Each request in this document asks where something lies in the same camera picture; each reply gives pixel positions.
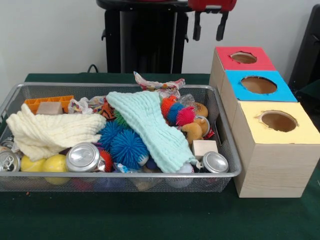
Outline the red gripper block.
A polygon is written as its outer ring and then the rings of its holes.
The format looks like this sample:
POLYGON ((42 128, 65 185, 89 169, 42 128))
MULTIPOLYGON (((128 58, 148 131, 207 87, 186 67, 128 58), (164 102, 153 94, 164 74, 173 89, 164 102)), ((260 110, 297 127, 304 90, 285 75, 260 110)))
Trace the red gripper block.
POLYGON ((222 17, 220 24, 217 27, 216 40, 222 41, 224 38, 224 32, 226 22, 229 16, 229 12, 232 11, 237 3, 237 0, 188 0, 188 6, 196 11, 194 13, 194 28, 193 28, 193 40, 199 41, 201 36, 201 12, 205 10, 217 8, 221 10, 222 17))

